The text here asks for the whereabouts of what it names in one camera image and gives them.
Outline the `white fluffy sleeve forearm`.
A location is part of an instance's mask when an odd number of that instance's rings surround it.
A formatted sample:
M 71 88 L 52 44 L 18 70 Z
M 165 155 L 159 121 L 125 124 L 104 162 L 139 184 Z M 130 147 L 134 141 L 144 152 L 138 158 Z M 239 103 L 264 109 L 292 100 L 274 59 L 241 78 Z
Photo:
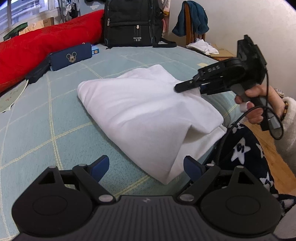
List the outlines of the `white fluffy sleeve forearm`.
M 284 97 L 283 100 L 288 103 L 287 114 L 282 121 L 284 134 L 279 141 L 275 141 L 275 146 L 282 159 L 295 173 L 295 100 L 291 97 Z

